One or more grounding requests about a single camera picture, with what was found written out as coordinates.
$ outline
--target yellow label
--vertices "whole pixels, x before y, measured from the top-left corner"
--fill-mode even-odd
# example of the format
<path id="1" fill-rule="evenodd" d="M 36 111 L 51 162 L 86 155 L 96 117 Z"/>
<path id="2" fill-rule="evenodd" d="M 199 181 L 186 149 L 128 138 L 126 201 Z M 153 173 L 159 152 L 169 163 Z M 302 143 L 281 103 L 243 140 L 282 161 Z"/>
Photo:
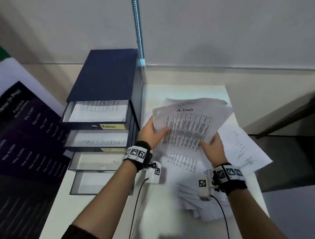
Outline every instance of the yellow label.
<path id="1" fill-rule="evenodd" d="M 103 152 L 126 152 L 125 149 L 122 148 L 101 148 Z"/>
<path id="2" fill-rule="evenodd" d="M 124 124 L 100 124 L 104 130 L 125 130 Z"/>

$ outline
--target wrist strap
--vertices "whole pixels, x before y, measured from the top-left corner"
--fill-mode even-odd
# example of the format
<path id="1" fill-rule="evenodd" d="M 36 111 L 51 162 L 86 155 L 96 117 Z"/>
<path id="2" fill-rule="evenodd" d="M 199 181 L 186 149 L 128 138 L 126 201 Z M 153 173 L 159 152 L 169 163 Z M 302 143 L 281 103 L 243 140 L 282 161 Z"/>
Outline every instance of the wrist strap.
<path id="1" fill-rule="evenodd" d="M 246 189 L 245 178 L 238 167 L 230 163 L 219 165 L 213 171 L 214 185 L 219 185 L 220 190 L 228 196 L 235 189 Z"/>
<path id="2" fill-rule="evenodd" d="M 139 172 L 143 168 L 147 168 L 148 164 L 152 158 L 150 153 L 150 146 L 145 141 L 138 141 L 134 146 L 131 146 L 127 149 L 123 160 L 130 160 L 137 168 Z"/>

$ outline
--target black cable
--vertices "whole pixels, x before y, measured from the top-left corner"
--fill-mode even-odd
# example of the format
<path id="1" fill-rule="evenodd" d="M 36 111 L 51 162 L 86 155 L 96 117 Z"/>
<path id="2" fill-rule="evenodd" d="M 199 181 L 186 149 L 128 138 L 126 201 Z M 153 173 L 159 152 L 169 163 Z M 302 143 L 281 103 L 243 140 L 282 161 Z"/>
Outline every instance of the black cable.
<path id="1" fill-rule="evenodd" d="M 226 225 L 226 231 L 227 231 L 227 237 L 228 237 L 228 239 L 230 239 L 229 228 L 227 227 L 227 221 L 226 221 L 226 217 L 225 217 L 223 208 L 222 208 L 221 204 L 219 203 L 219 201 L 218 201 L 214 196 L 210 195 L 210 197 L 213 197 L 213 198 L 218 202 L 218 204 L 219 204 L 219 206 L 220 206 L 220 208 L 221 208 L 221 210 L 222 210 L 222 212 L 223 212 L 223 216 L 224 216 L 224 220 L 225 220 L 225 225 Z"/>
<path id="2" fill-rule="evenodd" d="M 134 210 L 134 215 L 132 216 L 132 222 L 131 222 L 131 228 L 130 228 L 129 239 L 130 239 L 130 237 L 131 237 L 132 225 L 133 225 L 133 223 L 134 223 L 134 217 L 135 217 L 135 213 L 136 213 L 137 202 L 138 202 L 138 199 L 139 199 L 140 191 L 141 191 L 141 188 L 142 188 L 144 182 L 145 182 L 146 180 L 148 180 L 148 179 L 149 179 L 149 178 L 146 178 L 146 179 L 143 181 L 143 183 L 141 184 L 141 187 L 140 187 L 140 189 L 139 189 L 139 193 L 138 193 L 138 197 L 137 197 L 137 201 L 136 201 L 136 205 L 135 205 L 135 210 Z"/>

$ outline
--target desk surface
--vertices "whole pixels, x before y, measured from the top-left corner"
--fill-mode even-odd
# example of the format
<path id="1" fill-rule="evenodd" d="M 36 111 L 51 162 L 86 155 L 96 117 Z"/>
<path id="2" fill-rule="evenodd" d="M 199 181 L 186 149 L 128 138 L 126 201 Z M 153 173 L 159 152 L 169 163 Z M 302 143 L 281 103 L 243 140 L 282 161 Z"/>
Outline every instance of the desk surface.
<path id="1" fill-rule="evenodd" d="M 219 98 L 230 103 L 224 86 L 195 85 L 145 85 L 143 90 L 142 122 L 144 114 L 163 105 L 164 99 Z M 228 119 L 238 125 L 235 115 Z M 61 238 L 68 226 L 94 196 L 69 195 L 75 172 L 67 171 L 48 215 L 40 239 Z M 133 196 L 129 196 L 116 229 L 114 238 L 129 237 L 132 216 L 144 172 L 136 176 Z M 247 186 L 261 208 L 268 214 L 255 174 L 246 176 Z M 180 211 L 173 205 L 173 196 L 164 185 L 145 184 L 142 188 L 134 223 L 134 238 L 227 238 L 224 219 L 203 223 L 191 212 Z M 234 217 L 228 218 L 231 238 L 241 238 Z"/>

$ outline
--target hand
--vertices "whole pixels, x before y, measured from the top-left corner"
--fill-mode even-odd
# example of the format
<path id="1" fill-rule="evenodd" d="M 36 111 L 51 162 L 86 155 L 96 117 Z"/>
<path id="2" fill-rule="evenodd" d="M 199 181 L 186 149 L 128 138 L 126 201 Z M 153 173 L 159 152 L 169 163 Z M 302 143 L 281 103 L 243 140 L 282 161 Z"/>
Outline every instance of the hand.
<path id="1" fill-rule="evenodd" d="M 218 132 L 215 133 L 212 142 L 207 144 L 205 141 L 200 141 L 199 145 L 202 147 L 204 154 L 212 164 L 213 168 L 216 168 L 220 164 L 228 163 L 225 154 L 224 147 Z"/>
<path id="2" fill-rule="evenodd" d="M 139 141 L 145 141 L 147 142 L 151 150 L 154 149 L 158 143 L 161 141 L 161 139 L 171 130 L 170 127 L 166 127 L 162 129 L 161 132 L 155 133 L 153 128 L 153 116 L 149 119 L 149 121 L 146 123 L 146 125 L 142 128 Z"/>

